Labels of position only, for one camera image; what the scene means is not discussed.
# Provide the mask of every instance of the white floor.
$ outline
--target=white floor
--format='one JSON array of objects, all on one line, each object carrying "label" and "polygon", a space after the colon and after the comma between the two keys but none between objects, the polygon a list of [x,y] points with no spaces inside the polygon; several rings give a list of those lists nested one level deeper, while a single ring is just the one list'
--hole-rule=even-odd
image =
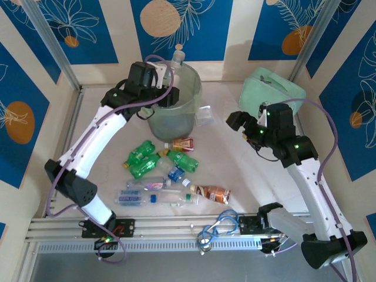
[{"label": "white floor", "polygon": [[[241,133],[232,131],[225,123],[228,115],[237,110],[237,101],[242,83],[203,83],[202,105],[210,105],[216,120],[215,124],[195,127],[191,134],[194,139],[194,152],[190,156],[199,161],[196,173],[188,173],[189,179],[196,184],[213,184],[232,191],[228,206],[200,199],[198,206],[180,208],[167,206],[122,207],[114,203],[117,191],[125,189],[126,181],[133,178],[122,167],[132,149],[146,139],[163,148],[151,133],[147,122],[132,117],[109,142],[98,157],[89,176],[89,180],[98,186],[101,199],[118,216],[172,216],[194,214],[219,214],[226,209],[235,209],[239,213],[255,213],[259,206],[279,202],[290,212],[307,211],[301,194],[283,169],[281,163],[272,163],[261,159],[241,137]],[[72,143],[82,134],[96,113],[100,100],[110,87],[86,88],[73,134]],[[261,154],[274,158],[269,149]],[[161,176],[155,169],[147,176]],[[58,193],[52,203],[54,212],[62,209],[71,201]],[[62,217],[77,217],[81,214],[69,210]]]}]

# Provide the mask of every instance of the blue bottle cap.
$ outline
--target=blue bottle cap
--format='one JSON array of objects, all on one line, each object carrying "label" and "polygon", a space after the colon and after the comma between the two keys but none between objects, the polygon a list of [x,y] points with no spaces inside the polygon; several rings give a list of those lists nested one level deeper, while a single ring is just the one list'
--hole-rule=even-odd
[{"label": "blue bottle cap", "polygon": [[157,195],[150,195],[150,202],[156,203],[157,202]]}]

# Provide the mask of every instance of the orange fruit drawing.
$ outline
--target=orange fruit drawing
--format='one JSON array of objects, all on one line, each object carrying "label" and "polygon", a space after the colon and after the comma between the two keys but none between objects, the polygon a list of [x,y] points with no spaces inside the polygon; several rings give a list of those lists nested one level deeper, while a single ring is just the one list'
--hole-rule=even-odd
[{"label": "orange fruit drawing", "polygon": [[6,108],[5,123],[8,136],[18,144],[27,144],[33,137],[35,119],[32,109],[25,102],[12,102]]},{"label": "orange fruit drawing", "polygon": [[77,38],[72,37],[68,35],[66,38],[64,38],[65,44],[67,44],[69,47],[76,48],[79,45],[79,42]]},{"label": "orange fruit drawing", "polygon": [[147,34],[165,37],[177,31],[181,24],[177,9],[166,0],[153,0],[141,11],[140,21]]},{"label": "orange fruit drawing", "polygon": [[286,55],[298,55],[312,30],[311,25],[304,25],[295,31],[291,31],[282,43],[282,51]]},{"label": "orange fruit drawing", "polygon": [[354,112],[350,116],[350,125],[353,128],[359,128],[362,125],[362,115],[358,112]]}]

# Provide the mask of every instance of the plastic bottle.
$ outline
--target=plastic bottle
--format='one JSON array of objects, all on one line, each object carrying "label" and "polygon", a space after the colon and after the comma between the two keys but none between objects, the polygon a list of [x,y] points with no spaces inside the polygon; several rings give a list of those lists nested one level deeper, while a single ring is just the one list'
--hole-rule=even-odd
[{"label": "plastic bottle", "polygon": [[143,190],[121,190],[115,198],[115,203],[126,207],[139,207],[146,203],[156,203],[157,196]]},{"label": "plastic bottle", "polygon": [[182,207],[185,204],[199,204],[199,197],[195,194],[186,192],[171,192],[171,190],[162,191],[157,195],[157,204],[170,207]]},{"label": "plastic bottle", "polygon": [[141,178],[145,173],[151,171],[157,165],[160,159],[159,154],[152,154],[148,157],[144,157],[139,164],[131,166],[129,172],[133,175],[135,179]]},{"label": "plastic bottle", "polygon": [[[170,66],[173,68],[174,71],[174,84],[173,86],[179,88],[180,83],[180,70],[182,68],[183,61],[186,57],[186,54],[181,50],[176,50],[174,54],[172,55],[172,59],[170,61]],[[163,78],[164,82],[163,84],[169,85],[171,78],[170,73],[166,72],[165,77]]]},{"label": "plastic bottle", "polygon": [[186,187],[190,185],[190,180],[184,178],[185,171],[177,166],[174,166],[168,157],[161,157],[157,162],[157,167],[162,169],[167,174],[169,179],[175,183],[180,183]]},{"label": "plastic bottle", "polygon": [[166,149],[164,153],[174,162],[177,166],[186,170],[187,172],[194,172],[199,166],[199,162],[191,157],[188,157],[183,152],[171,151]]},{"label": "plastic bottle", "polygon": [[191,185],[190,192],[222,204],[229,204],[231,194],[230,190],[222,187],[201,185]]},{"label": "plastic bottle", "polygon": [[146,177],[143,179],[132,179],[127,181],[129,190],[155,191],[171,186],[171,179],[164,179],[161,176]]},{"label": "plastic bottle", "polygon": [[122,190],[115,198],[115,203],[127,207],[139,207],[146,204],[161,204],[164,206],[181,207],[185,204],[199,203],[195,194],[182,193],[179,190],[151,193],[143,190]]},{"label": "plastic bottle", "polygon": [[150,140],[143,142],[135,150],[131,151],[126,162],[124,162],[123,167],[128,169],[130,166],[136,165],[142,161],[142,159],[155,150],[155,146]]},{"label": "plastic bottle", "polygon": [[194,150],[193,139],[176,139],[172,143],[165,143],[164,148],[174,151],[192,152]]}]

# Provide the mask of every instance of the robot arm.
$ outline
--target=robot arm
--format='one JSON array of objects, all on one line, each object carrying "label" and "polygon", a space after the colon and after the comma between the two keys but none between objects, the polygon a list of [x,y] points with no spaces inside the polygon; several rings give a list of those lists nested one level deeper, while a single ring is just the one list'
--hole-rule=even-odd
[{"label": "robot arm", "polygon": [[[162,85],[165,71],[165,65],[155,65],[150,62],[134,63],[130,68],[128,79],[119,82],[115,88],[106,93],[95,117],[77,142],[57,162],[48,160],[45,165],[52,182],[64,165],[66,166],[56,189],[76,203],[91,219],[110,231],[115,228],[116,216],[99,198],[96,185],[86,178],[111,138],[140,111],[141,107],[111,112],[119,106],[147,102],[161,97],[166,92],[166,88]],[[172,87],[169,94],[160,100],[158,105],[166,107],[174,105],[178,100],[179,90]]]},{"label": "robot arm", "polygon": [[[273,203],[259,208],[258,225],[264,230],[279,230],[291,237],[301,246],[303,255],[313,268],[321,268],[330,263],[347,258],[340,228],[344,230],[353,253],[366,243],[363,232],[354,231],[343,216],[328,187],[325,178],[317,183],[320,168],[318,154],[307,136],[296,136],[293,113],[283,103],[261,106],[259,120],[246,112],[234,112],[227,124],[238,131],[243,127],[243,137],[255,150],[269,147],[284,168],[297,183],[303,199],[313,219],[311,225],[292,216],[281,204]],[[338,215],[341,224],[337,224],[324,194]]]}]

